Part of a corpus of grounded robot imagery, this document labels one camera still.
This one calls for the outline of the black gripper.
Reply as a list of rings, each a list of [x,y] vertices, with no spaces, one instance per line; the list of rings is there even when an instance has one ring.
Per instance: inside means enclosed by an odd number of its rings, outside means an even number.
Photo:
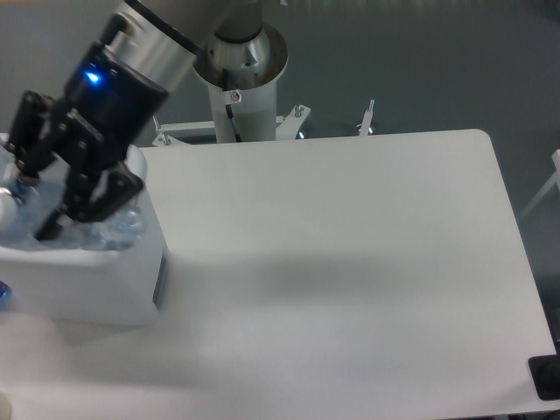
[[[168,95],[100,42],[88,48],[60,98],[23,93],[4,146],[14,157],[15,177],[39,179],[58,160],[73,166],[79,142],[88,144],[85,172],[80,165],[68,170],[62,198],[35,239],[55,240],[65,229],[63,221],[103,222],[144,189],[122,160]]]

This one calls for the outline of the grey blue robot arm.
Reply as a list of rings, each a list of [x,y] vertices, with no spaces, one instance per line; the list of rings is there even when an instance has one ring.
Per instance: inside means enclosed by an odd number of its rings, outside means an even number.
[[[258,1],[123,1],[59,98],[25,91],[4,146],[17,182],[68,165],[61,201],[35,238],[57,238],[65,222],[104,221],[134,199],[144,182],[125,164],[130,145],[213,35],[242,42],[262,19]]]

